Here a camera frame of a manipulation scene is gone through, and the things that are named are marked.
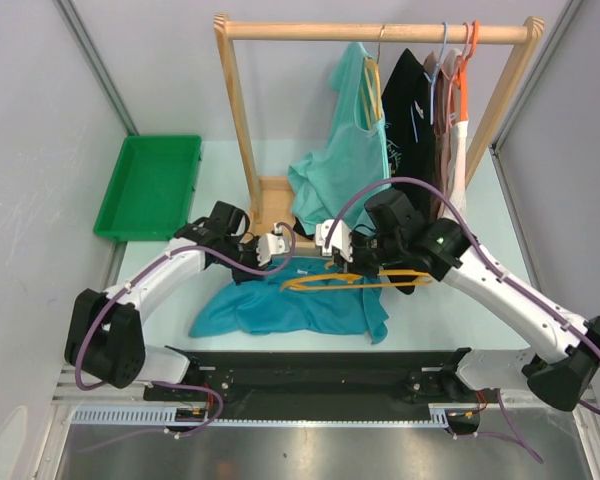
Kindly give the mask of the teal blue t shirt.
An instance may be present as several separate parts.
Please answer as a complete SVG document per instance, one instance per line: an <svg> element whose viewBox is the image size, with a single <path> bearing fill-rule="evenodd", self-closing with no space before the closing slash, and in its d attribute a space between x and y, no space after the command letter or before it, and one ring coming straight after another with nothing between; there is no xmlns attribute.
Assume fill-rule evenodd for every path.
<svg viewBox="0 0 600 480"><path fill-rule="evenodd" d="M223 287L200 310L189 329L192 338L240 331L269 335L308 330L328 335L367 334L373 344L385 340L389 318L381 289L281 291L286 280L332 272L324 260L296 257L274 276Z"/></svg>

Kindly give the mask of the yellow plastic hanger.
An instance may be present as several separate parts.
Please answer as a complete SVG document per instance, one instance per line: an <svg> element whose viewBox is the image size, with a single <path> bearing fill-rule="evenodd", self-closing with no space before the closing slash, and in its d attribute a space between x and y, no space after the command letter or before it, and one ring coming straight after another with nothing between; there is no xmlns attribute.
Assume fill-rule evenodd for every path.
<svg viewBox="0 0 600 480"><path fill-rule="evenodd" d="M280 290L306 293L315 291L417 287L428 286L433 283L433 277L429 273L413 269L381 269L379 276L386 278L409 277L409 280L392 283L376 281L355 273L328 272L286 280L280 286Z"/></svg>

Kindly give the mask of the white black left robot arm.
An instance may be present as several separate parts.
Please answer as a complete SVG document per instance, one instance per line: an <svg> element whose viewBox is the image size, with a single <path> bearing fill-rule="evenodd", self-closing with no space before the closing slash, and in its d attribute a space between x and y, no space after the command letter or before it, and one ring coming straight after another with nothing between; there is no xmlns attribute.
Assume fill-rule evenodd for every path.
<svg viewBox="0 0 600 480"><path fill-rule="evenodd" d="M258 239L244 242L240 227L249 229L247 213L218 201L211 214L177 230L163 253L131 279L102 292L81 292L74 302L65 360L100 385L122 389L135 381L156 381L179 399L194 397L201 376L192 369L192 357L173 347L146 344L143 325L182 283L214 264L229 268L239 281L256 278L235 267L264 269L256 253Z"/></svg>

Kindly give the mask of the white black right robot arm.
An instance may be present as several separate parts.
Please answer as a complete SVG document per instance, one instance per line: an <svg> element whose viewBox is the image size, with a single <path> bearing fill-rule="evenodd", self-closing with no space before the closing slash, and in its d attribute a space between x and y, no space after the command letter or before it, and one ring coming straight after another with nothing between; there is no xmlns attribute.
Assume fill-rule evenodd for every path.
<svg viewBox="0 0 600 480"><path fill-rule="evenodd" d="M336 259L360 274L405 265L469 296L503 321L528 346L519 350L456 351L451 370L441 376L443 393L464 401L478 390L532 392L564 412L583 405L583 394L600 368L600 316L586 319L562 308L502 267L470 231L453 202L426 221L395 188L365 188L351 199L365 199L375 231L360 238L342 209L325 234Z"/></svg>

